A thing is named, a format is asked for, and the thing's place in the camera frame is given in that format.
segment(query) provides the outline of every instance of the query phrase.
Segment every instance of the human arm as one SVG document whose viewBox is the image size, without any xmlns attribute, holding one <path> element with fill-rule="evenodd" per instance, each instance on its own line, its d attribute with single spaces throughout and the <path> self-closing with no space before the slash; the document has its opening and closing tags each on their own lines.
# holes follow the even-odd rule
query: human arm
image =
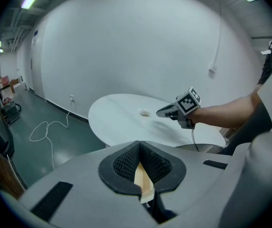
<svg viewBox="0 0 272 228">
<path fill-rule="evenodd" d="M 241 127 L 261 102 L 257 94 L 261 86 L 262 84 L 258 84 L 251 94 L 227 104 L 198 108 L 187 117 L 194 123 L 225 128 Z"/>
</svg>

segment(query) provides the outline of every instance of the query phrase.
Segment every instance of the white cube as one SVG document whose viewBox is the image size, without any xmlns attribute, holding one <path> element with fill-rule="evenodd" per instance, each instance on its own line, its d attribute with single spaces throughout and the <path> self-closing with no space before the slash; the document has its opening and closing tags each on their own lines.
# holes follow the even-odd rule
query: white cube
<svg viewBox="0 0 272 228">
<path fill-rule="evenodd" d="M 200 107 L 201 98 L 199 94 L 194 90 L 193 87 L 184 92 L 175 101 L 177 107 L 181 110 L 184 115 L 189 114 L 195 109 Z"/>
</svg>

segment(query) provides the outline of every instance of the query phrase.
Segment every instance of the black velcro strip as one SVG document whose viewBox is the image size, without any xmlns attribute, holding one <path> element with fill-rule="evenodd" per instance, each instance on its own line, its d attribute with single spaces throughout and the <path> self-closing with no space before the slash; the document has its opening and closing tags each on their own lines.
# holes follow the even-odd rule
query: black velcro strip
<svg viewBox="0 0 272 228">
<path fill-rule="evenodd" d="M 49 221 L 72 187 L 73 184 L 59 181 L 31 212 L 42 220 Z"/>
<path fill-rule="evenodd" d="M 205 165 L 209 165 L 209 166 L 212 166 L 212 167 L 216 167 L 216 168 L 219 168 L 219 169 L 223 169 L 225 170 L 227 165 L 226 163 L 221 163 L 221 162 L 216 162 L 216 161 L 210 161 L 210 160 L 206 160 L 203 162 L 203 164 Z"/>
</svg>

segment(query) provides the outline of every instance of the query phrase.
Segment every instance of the hand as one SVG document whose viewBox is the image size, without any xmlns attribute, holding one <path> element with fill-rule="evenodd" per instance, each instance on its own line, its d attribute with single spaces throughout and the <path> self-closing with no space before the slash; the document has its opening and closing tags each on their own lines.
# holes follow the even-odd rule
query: hand
<svg viewBox="0 0 272 228">
<path fill-rule="evenodd" d="M 196 110 L 192 111 L 191 113 L 189 113 L 187 115 L 187 118 L 192 120 L 192 122 L 194 124 L 196 123 L 200 123 L 200 119 L 203 113 L 203 109 L 202 108 L 197 108 Z"/>
</svg>

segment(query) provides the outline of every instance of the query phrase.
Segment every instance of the ceiling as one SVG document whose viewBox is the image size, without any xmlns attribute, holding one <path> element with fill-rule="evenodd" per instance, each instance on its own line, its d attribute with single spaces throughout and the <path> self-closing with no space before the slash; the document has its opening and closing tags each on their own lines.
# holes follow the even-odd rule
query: ceiling
<svg viewBox="0 0 272 228">
<path fill-rule="evenodd" d="M 26 34 L 47 13 L 54 0 L 35 0 L 30 9 L 21 9 L 23 1 L 12 0 L 0 18 L 0 40 L 4 52 L 18 50 Z M 252 39 L 253 49 L 264 60 L 260 51 L 266 50 L 272 39 L 272 9 L 263 0 L 221 1 L 237 18 Z"/>
</svg>

